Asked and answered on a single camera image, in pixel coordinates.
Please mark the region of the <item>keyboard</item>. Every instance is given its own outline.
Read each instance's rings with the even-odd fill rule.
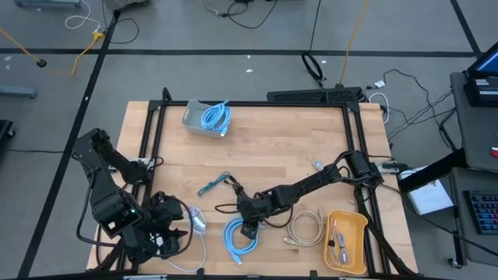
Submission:
[[[360,87],[341,89],[305,89],[268,92],[267,101],[273,102],[303,102],[303,103],[344,103],[358,102],[362,96]]]
[[[498,191],[464,191],[479,234],[498,234]]]

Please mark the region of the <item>laptop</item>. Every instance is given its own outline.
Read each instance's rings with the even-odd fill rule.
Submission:
[[[474,107],[498,107],[498,43],[467,69],[464,86]]]

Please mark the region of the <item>white paper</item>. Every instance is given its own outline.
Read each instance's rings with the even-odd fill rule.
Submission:
[[[424,168],[425,166],[415,168],[414,170],[405,170],[401,172],[400,176],[402,179],[405,179],[409,175]],[[415,211],[419,215],[424,215],[453,206],[453,202],[439,180],[435,180],[421,188],[410,191],[408,196],[415,207]]]

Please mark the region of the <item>desk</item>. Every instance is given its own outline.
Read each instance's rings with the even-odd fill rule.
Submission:
[[[401,180],[403,192],[412,191],[449,173],[453,167],[471,167],[498,172],[498,160],[491,147],[498,145],[495,135],[498,108],[472,107],[464,91],[467,78],[463,73],[450,75],[454,104],[460,126],[462,147],[423,170]]]
[[[451,170],[450,180],[453,201],[458,209],[458,233],[468,240],[481,244],[490,250],[497,251],[498,243],[496,242],[496,236],[480,235],[477,233],[463,191],[496,191],[498,174],[479,170],[453,168]],[[485,251],[464,242],[460,242],[460,246],[462,249],[461,264],[465,265],[466,258],[468,258],[474,262],[498,266],[498,259]]]
[[[128,158],[139,154],[148,105],[148,102],[128,104],[116,147]],[[378,104],[360,106],[369,153],[390,155]],[[231,172],[249,195],[278,184],[291,184],[315,173],[316,170],[311,165],[313,159],[327,164],[340,152],[347,150],[342,111],[330,107],[233,107],[229,134],[223,140],[189,134],[181,124],[183,113],[184,107],[166,108],[159,147],[159,156],[164,158],[164,164],[156,169],[152,193],[165,191],[204,212],[208,221],[205,235],[208,247],[205,273],[304,276],[309,275],[310,270],[316,270],[320,276],[344,275],[325,265],[322,244],[310,248],[286,245],[282,241],[287,235],[286,230],[269,226],[260,231],[256,250],[242,256],[243,264],[238,266],[222,242],[223,227],[231,216],[214,210],[217,204],[235,202],[233,190],[220,184],[202,198],[197,196],[201,187],[216,179],[223,171]],[[353,136],[358,146],[355,132]],[[152,147],[152,141],[149,142],[149,147]],[[381,162],[385,159],[371,160]],[[387,185],[396,186],[395,176],[385,176],[384,179]],[[121,184],[118,178],[116,181],[118,185]],[[395,192],[379,187],[377,200],[386,239],[407,266],[417,271],[401,198]],[[334,209],[355,212],[352,186],[333,184],[323,187],[301,198],[295,211],[316,211],[318,206],[323,207],[326,213]],[[271,221],[285,222],[287,217],[288,213],[284,213],[272,217]],[[309,229],[305,223],[303,221],[303,224],[298,225],[299,229]],[[184,219],[175,224],[180,228],[187,228],[188,221]],[[109,241],[105,234],[102,237],[102,241]],[[248,239],[239,233],[234,235],[234,239],[237,246],[248,243]],[[381,271],[377,242],[373,237],[371,240],[376,271]],[[101,248],[101,255],[104,256],[109,251]],[[195,268],[201,259],[202,246],[197,236],[194,236],[187,251],[170,258],[184,268]],[[95,266],[93,248],[87,267]],[[183,274],[157,258],[139,265],[139,273]]]

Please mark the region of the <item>coiled blue cable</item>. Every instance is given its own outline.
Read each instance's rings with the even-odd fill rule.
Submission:
[[[258,245],[258,236],[256,236],[255,240],[251,241],[251,244],[245,248],[236,248],[233,245],[233,231],[238,227],[242,226],[242,218],[235,218],[231,221],[229,221],[226,225],[225,228],[223,229],[223,243],[225,244],[225,248],[230,252],[232,255],[233,260],[238,263],[239,265],[242,264],[242,260],[240,259],[239,255],[247,254],[252,252]]]
[[[217,104],[204,111],[201,118],[202,129],[221,132],[222,136],[226,135],[226,132],[228,131],[228,124],[230,124],[230,117],[232,115],[232,110],[230,107],[226,106],[227,103],[228,100],[225,100],[225,102]],[[222,117],[225,117],[225,119],[218,127],[216,127]]]

